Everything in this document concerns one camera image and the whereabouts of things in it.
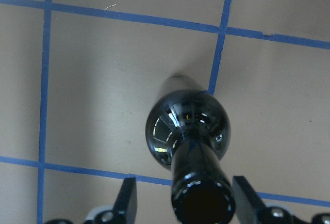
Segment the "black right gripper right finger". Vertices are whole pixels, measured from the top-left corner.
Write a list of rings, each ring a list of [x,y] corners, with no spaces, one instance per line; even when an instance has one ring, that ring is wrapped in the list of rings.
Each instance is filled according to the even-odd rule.
[[[265,203],[244,176],[233,176],[232,189],[236,203],[236,216],[240,223],[261,223]]]

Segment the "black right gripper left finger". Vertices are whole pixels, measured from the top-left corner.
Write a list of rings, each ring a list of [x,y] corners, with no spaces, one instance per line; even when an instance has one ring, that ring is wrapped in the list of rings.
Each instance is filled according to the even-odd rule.
[[[124,179],[114,203],[110,223],[134,224],[137,215],[136,178]]]

